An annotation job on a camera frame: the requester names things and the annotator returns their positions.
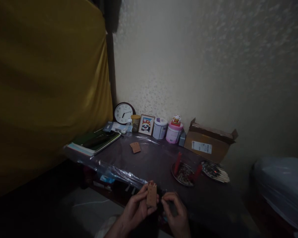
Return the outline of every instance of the red candle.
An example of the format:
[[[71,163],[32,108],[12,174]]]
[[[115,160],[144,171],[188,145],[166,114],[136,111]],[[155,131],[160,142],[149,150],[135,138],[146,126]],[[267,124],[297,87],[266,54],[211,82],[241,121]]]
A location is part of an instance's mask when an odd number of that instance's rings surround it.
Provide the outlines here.
[[[178,170],[179,170],[179,165],[180,165],[180,162],[181,162],[181,152],[178,153],[178,159],[176,160],[176,163],[175,163],[175,168],[174,168],[174,175],[176,176],[176,174],[178,173]]]
[[[198,176],[201,174],[201,171],[203,170],[203,166],[202,165],[199,165],[195,174],[194,174],[194,182],[197,180]]]

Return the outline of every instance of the clock face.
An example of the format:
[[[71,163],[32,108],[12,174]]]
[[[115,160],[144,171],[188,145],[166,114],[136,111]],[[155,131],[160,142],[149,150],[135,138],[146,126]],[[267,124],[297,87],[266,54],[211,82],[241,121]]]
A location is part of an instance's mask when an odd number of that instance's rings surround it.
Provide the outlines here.
[[[114,114],[118,123],[126,124],[131,115],[133,115],[133,108],[127,103],[120,103],[116,107]]]

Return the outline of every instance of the framed picture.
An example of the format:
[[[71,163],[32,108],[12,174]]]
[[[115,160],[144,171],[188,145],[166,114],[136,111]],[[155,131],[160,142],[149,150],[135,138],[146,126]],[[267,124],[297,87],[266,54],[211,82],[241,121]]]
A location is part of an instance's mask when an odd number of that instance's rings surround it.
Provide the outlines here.
[[[147,116],[147,115],[141,114],[138,132],[149,136],[152,135],[154,119],[155,117],[153,116]]]

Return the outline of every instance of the green notebook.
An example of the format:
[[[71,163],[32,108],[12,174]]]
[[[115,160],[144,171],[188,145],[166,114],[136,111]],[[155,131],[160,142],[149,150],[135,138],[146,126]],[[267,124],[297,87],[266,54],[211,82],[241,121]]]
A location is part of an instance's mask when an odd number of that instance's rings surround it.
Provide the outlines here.
[[[75,140],[73,140],[72,143],[67,145],[67,147],[77,150],[77,151],[79,151],[83,154],[86,154],[88,156],[93,156],[93,155],[96,155],[101,150],[103,150],[104,148],[106,148],[111,143],[113,143],[115,140],[117,140],[120,137],[120,135],[121,135],[121,133],[114,132],[113,135],[107,136],[106,132],[104,132],[103,129],[99,129],[98,131],[89,132],[82,136],[77,137]],[[107,137],[108,140],[106,140],[105,142],[102,142],[94,147],[91,147],[91,148],[85,148],[82,146],[87,141],[89,141],[93,138],[96,138],[96,137]]]

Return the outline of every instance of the wooden block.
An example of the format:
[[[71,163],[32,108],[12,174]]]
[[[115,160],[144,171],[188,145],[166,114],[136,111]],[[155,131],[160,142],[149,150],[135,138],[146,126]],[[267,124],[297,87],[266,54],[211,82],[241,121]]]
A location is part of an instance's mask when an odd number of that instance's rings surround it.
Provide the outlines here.
[[[134,154],[141,151],[140,145],[139,145],[138,142],[133,142],[133,143],[130,144],[130,146],[131,146],[132,151],[133,151]]]
[[[155,183],[149,183],[147,206],[148,207],[156,207],[156,184]]]

